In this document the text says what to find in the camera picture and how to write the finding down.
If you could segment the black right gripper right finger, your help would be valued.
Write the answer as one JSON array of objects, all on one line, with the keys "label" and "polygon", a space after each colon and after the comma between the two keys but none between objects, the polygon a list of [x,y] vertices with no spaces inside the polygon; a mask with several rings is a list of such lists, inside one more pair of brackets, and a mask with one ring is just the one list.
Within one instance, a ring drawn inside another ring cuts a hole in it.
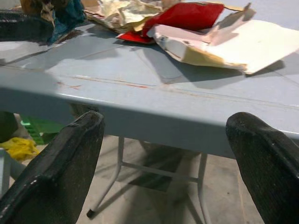
[{"label": "black right gripper right finger", "polygon": [[226,136],[241,177],[266,224],[299,222],[299,147],[257,116],[227,119]]}]

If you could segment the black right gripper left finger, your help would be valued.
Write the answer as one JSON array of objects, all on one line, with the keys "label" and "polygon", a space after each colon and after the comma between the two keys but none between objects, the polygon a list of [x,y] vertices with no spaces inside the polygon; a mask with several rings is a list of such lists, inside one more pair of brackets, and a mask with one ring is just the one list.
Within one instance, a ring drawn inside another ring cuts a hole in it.
[{"label": "black right gripper left finger", "polygon": [[95,111],[65,126],[1,197],[1,223],[76,223],[97,166],[104,129],[104,116]]}]

